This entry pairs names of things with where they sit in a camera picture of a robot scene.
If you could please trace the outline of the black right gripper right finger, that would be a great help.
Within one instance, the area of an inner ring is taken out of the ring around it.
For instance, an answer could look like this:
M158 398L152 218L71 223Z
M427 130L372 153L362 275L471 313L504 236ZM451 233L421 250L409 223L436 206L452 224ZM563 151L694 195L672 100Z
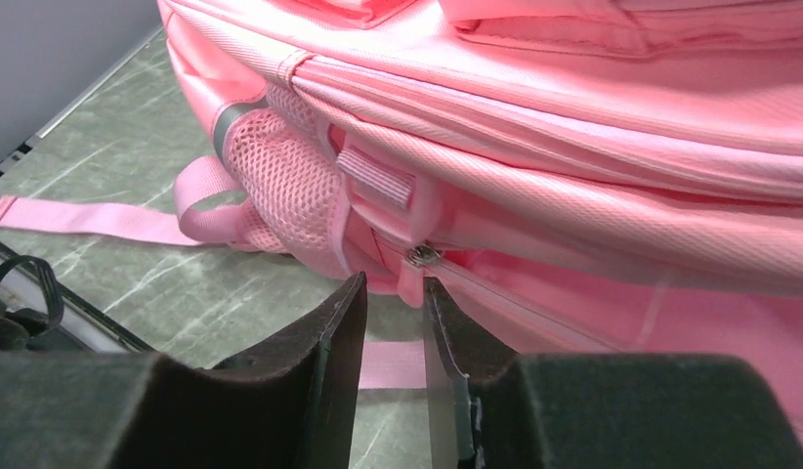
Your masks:
M719 355L521 354L424 283L436 468L803 468L767 382Z

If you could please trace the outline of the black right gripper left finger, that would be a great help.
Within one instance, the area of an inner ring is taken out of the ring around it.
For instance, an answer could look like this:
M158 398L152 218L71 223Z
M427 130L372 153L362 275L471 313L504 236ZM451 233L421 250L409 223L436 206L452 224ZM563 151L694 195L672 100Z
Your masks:
M211 369L0 352L0 468L345 468L366 316L357 274Z

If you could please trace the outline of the pink school backpack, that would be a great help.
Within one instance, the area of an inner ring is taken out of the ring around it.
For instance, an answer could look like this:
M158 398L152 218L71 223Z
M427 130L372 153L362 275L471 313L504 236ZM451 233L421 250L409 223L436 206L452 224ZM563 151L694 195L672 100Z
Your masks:
M519 351L706 352L803 444L803 1L162 1L215 151L174 214L0 228L288 253Z

